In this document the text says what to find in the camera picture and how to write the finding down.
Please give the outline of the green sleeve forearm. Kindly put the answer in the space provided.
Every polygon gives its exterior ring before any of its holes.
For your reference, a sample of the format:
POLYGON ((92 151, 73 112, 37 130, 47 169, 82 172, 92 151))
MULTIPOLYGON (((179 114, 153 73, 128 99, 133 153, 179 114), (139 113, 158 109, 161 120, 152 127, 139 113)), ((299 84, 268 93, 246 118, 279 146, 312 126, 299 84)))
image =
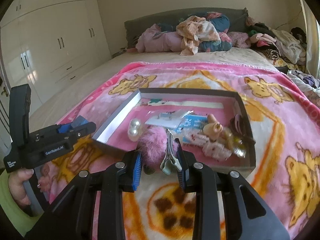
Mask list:
POLYGON ((8 186, 9 174, 1 174, 1 224, 8 224, 24 237, 37 223, 40 216, 30 216, 14 201, 8 186))

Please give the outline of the person's left hand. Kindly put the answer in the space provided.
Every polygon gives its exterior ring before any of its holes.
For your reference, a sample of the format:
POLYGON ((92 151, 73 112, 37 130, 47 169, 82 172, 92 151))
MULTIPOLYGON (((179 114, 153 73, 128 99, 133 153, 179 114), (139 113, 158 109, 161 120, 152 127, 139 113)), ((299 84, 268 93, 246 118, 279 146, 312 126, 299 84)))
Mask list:
MULTIPOLYGON (((37 188, 40 189, 41 192, 48 192, 50 190, 51 182, 49 172, 49 165, 44 164, 41 168, 42 177, 37 182, 37 188)), ((24 209, 31 204, 31 201, 27 196, 23 183, 25 181, 28 181, 33 174, 34 170, 26 168, 22 168, 9 174, 8 186, 10 193, 16 204, 21 209, 24 209)))

